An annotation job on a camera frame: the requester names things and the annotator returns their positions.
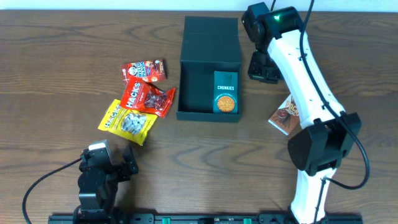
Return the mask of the brown Pocky box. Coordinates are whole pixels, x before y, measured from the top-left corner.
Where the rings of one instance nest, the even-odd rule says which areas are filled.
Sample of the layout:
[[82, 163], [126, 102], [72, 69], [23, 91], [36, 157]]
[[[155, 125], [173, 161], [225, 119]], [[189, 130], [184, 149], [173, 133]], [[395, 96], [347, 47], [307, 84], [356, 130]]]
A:
[[268, 122], [287, 136], [295, 129], [300, 123], [300, 118], [292, 95], [274, 111]]

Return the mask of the red Hello Panda box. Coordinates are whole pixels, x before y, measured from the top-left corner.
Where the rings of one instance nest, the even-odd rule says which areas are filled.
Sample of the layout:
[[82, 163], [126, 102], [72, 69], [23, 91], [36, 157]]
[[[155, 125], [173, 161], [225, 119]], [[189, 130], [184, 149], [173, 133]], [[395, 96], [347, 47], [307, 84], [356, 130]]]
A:
[[144, 60], [127, 63], [121, 66], [123, 83], [126, 86], [131, 77], [152, 83], [166, 79], [164, 60]]

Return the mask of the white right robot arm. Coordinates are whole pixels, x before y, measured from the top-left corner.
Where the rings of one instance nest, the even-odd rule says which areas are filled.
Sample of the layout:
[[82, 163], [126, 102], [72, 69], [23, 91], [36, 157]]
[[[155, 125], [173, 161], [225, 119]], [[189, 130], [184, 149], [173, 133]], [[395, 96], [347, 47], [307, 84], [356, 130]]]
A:
[[329, 89], [308, 43], [308, 21], [294, 7], [250, 5], [242, 18], [256, 45], [248, 75], [264, 83], [284, 80], [295, 102], [301, 130], [288, 142], [298, 170], [294, 199], [286, 214], [259, 216], [260, 223], [361, 223], [359, 215], [327, 214], [328, 186], [353, 145], [361, 120], [347, 113]]

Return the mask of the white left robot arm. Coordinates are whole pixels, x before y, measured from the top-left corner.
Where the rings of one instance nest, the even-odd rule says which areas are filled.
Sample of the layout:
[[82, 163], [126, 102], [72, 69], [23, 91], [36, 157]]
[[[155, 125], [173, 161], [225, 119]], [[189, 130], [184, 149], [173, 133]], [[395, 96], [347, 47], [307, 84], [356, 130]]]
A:
[[139, 172], [132, 146], [126, 146], [117, 164], [111, 162], [107, 140], [90, 144], [80, 158], [80, 206], [73, 212], [73, 223], [129, 223], [128, 215], [114, 204], [118, 184]]

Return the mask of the teal Chunkies cookie box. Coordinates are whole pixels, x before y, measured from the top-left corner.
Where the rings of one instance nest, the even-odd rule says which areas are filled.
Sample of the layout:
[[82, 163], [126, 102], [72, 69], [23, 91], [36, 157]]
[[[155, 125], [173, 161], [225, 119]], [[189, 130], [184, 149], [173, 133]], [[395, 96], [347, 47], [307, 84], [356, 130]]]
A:
[[214, 72], [213, 112], [216, 114], [238, 113], [238, 74]]

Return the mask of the yellow Hacks candy bag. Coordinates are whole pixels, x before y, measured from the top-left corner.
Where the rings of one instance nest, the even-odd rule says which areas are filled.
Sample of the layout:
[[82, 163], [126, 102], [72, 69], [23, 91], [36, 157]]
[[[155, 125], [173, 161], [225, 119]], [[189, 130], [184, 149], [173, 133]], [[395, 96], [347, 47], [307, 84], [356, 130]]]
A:
[[120, 106], [120, 100], [113, 100], [106, 110], [98, 129], [115, 134], [142, 146], [157, 116], [128, 110]]

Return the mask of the dark green open box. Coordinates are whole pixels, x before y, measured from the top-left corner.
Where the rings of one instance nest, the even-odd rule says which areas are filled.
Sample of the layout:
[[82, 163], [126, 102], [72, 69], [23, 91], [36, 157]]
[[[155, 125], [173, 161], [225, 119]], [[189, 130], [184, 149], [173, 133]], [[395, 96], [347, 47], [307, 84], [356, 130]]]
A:
[[[213, 112], [214, 72], [238, 74], [238, 113]], [[185, 18], [180, 55], [177, 119], [237, 123], [241, 117], [241, 48], [238, 20]]]

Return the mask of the red Hacks candy bag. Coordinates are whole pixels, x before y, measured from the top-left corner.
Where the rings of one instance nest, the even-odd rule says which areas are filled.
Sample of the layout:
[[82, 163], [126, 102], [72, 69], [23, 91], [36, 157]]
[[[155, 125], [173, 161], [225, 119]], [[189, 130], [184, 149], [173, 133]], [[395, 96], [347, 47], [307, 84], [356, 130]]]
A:
[[176, 88], [163, 91], [140, 78], [131, 77], [120, 106], [164, 118], [173, 103], [175, 91]]

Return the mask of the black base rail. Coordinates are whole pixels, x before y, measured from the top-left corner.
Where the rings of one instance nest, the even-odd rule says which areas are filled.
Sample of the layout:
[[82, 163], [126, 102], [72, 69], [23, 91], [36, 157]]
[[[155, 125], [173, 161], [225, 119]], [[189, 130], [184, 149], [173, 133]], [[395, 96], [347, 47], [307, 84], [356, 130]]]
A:
[[[90, 220], [83, 215], [51, 215], [50, 224], [72, 223], [123, 223], [123, 224], [288, 224], [298, 223], [289, 213], [261, 213], [258, 215], [154, 215], [151, 213], [135, 213], [110, 221]], [[317, 223], [361, 224], [359, 215], [327, 215]]]

